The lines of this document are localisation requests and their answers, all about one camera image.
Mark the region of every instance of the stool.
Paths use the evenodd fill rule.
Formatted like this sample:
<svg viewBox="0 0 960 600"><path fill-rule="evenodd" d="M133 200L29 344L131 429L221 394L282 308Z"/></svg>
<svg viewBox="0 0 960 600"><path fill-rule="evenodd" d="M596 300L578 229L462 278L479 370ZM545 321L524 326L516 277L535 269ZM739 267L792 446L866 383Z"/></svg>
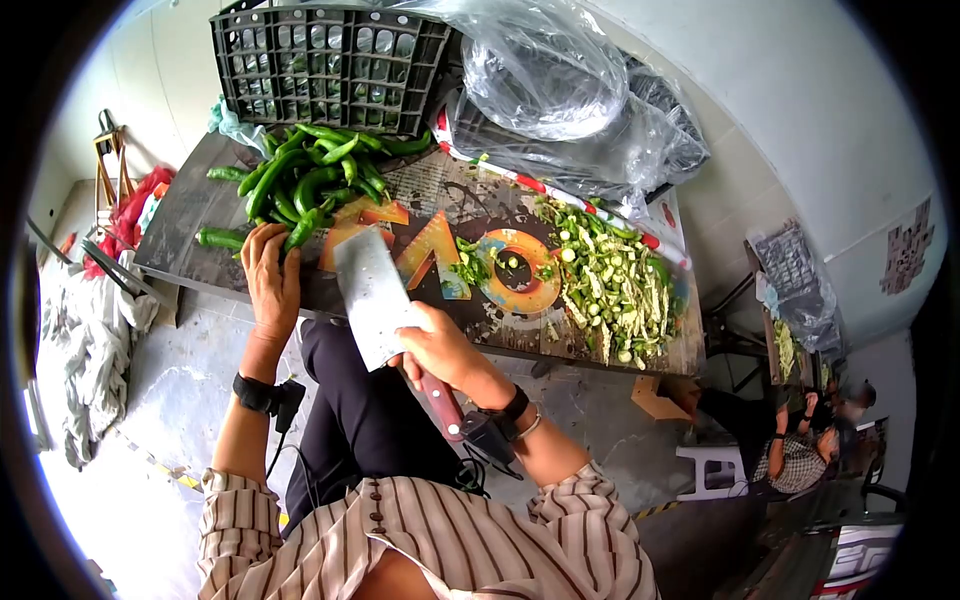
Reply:
<svg viewBox="0 0 960 600"><path fill-rule="evenodd" d="M743 471L740 448L735 445L678 445L677 456L692 458L696 462L695 479L697 490L694 493L682 493L678 500L715 500L733 498L747 493L748 479ZM707 473L707 463L719 463L720 470ZM708 489L707 483L717 479L732 480L726 488Z"/></svg>

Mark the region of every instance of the hand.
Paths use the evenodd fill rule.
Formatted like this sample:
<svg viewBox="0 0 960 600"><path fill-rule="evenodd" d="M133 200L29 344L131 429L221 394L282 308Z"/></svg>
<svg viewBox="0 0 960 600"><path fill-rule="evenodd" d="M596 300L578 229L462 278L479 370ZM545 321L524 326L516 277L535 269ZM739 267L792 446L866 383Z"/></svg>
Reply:
<svg viewBox="0 0 960 600"><path fill-rule="evenodd" d="M786 424L790 416L786 412L786 404L777 409L777 433L786 433Z"/></svg>
<svg viewBox="0 0 960 600"><path fill-rule="evenodd" d="M813 409L817 407L817 402L820 401L820 397L817 396L816 392L807 392L806 393L806 415L808 417L813 417Z"/></svg>
<svg viewBox="0 0 960 600"><path fill-rule="evenodd" d="M387 364L403 369L418 392L422 370L470 396L480 408L500 409L514 397L514 384L477 351L445 312L420 301L412 302L423 327L401 327L396 331L407 352Z"/></svg>
<svg viewBox="0 0 960 600"><path fill-rule="evenodd" d="M280 276L280 249L287 235L284 225L259 225L240 251L256 322L251 336L279 345L281 350L293 333L300 311L299 248L287 254Z"/></svg>

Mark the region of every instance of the cleaver handle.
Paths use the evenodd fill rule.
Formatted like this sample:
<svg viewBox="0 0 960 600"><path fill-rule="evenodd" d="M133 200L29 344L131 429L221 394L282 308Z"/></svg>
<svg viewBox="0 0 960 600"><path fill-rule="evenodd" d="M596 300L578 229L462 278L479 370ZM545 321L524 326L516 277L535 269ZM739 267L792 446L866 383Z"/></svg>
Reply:
<svg viewBox="0 0 960 600"><path fill-rule="evenodd" d="M450 442L460 442L464 436L460 434L460 423L464 420L464 411L460 402L453 395L450 384L441 381L426 370L422 371L420 383L423 392L430 401L430 407L440 418L441 433Z"/></svg>

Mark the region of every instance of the concrete floor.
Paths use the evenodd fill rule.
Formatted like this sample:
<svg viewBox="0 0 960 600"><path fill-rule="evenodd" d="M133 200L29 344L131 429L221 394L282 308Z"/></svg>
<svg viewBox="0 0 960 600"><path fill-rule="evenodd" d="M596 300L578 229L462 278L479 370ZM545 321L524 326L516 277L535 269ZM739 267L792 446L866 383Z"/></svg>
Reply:
<svg viewBox="0 0 960 600"><path fill-rule="evenodd" d="M92 210L84 209L91 196L92 187L78 182L52 235L55 243L72 230L87 232ZM187 597L199 587L193 563L203 497L157 470L146 456L194 477L209 464L252 312L243 302L184 290L178 323L177 328L156 325L134 348L127 417L115 425L119 435L107 436L83 472L68 466L62 455L62 407L52 405L54 395L43 398L57 443L40 456L52 495L80 550L129 598ZM630 511L673 500L692 486L692 462L674 454L685 426L653 421L633 404L632 376L558 367L534 379L532 361L490 358L547 417L584 444ZM750 367L732 365L737 376ZM288 375L307 387L285 441L298 444L317 384L305 374L296 336L277 373ZM708 375L718 387L729 387L722 361L710 361ZM278 441L271 432L270 455ZM270 478L281 498L295 457L292 450L283 452ZM517 481L491 468L487 476L492 497L525 514L524 505L535 491L529 478ZM710 598L745 555L744 544L762 516L762 506L736 498L688 502L640 519L641 543L654 563L663 597Z"/></svg>

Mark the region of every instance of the bracelet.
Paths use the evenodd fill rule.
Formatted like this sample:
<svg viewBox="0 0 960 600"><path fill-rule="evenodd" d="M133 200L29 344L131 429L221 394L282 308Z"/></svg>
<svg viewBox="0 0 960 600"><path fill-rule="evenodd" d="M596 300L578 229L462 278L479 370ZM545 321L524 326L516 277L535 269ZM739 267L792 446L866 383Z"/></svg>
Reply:
<svg viewBox="0 0 960 600"><path fill-rule="evenodd" d="M524 429L523 431L521 431L521 432L514 438L514 442L516 442L517 440L522 440L523 438L525 438L525 437L527 437L528 435L530 435L530 432L533 431L534 429L536 429L538 425L540 425L540 409L537 409L537 418L534 419L534 422L533 422L529 427L527 427L526 429Z"/></svg>

